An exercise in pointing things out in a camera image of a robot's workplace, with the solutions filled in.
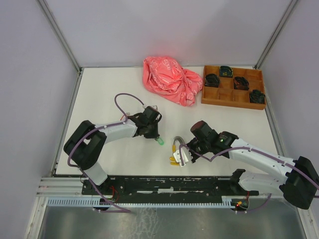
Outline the green tag key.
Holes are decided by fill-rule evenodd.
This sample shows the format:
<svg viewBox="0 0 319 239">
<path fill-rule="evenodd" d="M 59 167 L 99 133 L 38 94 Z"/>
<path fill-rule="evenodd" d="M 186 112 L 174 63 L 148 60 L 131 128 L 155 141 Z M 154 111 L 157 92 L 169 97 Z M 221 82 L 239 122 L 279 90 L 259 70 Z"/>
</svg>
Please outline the green tag key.
<svg viewBox="0 0 319 239">
<path fill-rule="evenodd" d="M 161 146 L 164 145 L 164 140 L 161 137 L 157 137 L 156 141 L 158 142 L 159 145 L 161 145 Z"/>
</svg>

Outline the keyring with yellow blue tags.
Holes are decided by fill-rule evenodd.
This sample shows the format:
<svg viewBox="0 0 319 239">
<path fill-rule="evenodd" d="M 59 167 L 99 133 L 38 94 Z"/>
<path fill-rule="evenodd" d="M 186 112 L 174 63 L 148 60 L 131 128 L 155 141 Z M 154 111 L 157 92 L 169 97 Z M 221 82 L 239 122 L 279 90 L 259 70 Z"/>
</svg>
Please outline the keyring with yellow blue tags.
<svg viewBox="0 0 319 239">
<path fill-rule="evenodd" d="M 173 144 L 172 144 L 172 153 L 175 153 L 176 152 L 176 143 L 179 143 L 179 144 L 185 144 L 185 141 L 182 137 L 180 136 L 175 136 L 174 139 L 173 139 Z M 171 156 L 169 158 L 170 160 L 170 164 L 171 165 L 174 165 L 174 166 L 179 166 L 179 163 L 175 160 L 175 157 L 174 156 Z"/>
</svg>

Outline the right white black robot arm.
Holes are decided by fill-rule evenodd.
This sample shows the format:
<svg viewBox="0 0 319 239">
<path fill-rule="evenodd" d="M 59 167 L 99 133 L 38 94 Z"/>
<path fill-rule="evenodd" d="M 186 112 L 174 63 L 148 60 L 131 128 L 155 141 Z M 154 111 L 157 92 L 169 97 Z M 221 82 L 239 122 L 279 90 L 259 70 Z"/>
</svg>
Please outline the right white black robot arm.
<svg viewBox="0 0 319 239">
<path fill-rule="evenodd" d="M 309 209 L 313 199 L 318 197 L 319 175 L 309 159 L 303 156 L 293 159 L 269 153 L 230 132 L 217 133 L 202 120 L 194 124 L 190 131 L 194 138 L 176 151 L 175 158 L 181 166 L 213 153 L 209 162 L 224 156 L 262 171 L 257 174 L 242 170 L 239 177 L 228 183 L 233 194 L 259 191 L 280 195 L 293 206 L 304 210 Z"/>
</svg>

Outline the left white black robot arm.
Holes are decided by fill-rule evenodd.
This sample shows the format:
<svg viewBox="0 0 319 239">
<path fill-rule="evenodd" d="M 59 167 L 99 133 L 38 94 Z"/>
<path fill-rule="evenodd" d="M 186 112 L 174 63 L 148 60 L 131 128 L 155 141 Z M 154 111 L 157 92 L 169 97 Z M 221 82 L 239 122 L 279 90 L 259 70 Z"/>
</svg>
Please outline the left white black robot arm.
<svg viewBox="0 0 319 239">
<path fill-rule="evenodd" d="M 161 118 L 157 109 L 147 106 L 141 113 L 125 116 L 124 120 L 106 125 L 95 125 L 89 120 L 81 122 L 63 147 L 68 155 L 69 166 L 82 170 L 93 181 L 93 189 L 99 194 L 106 194 L 110 190 L 110 181 L 98 162 L 104 145 L 136 136 L 158 140 Z"/>
</svg>

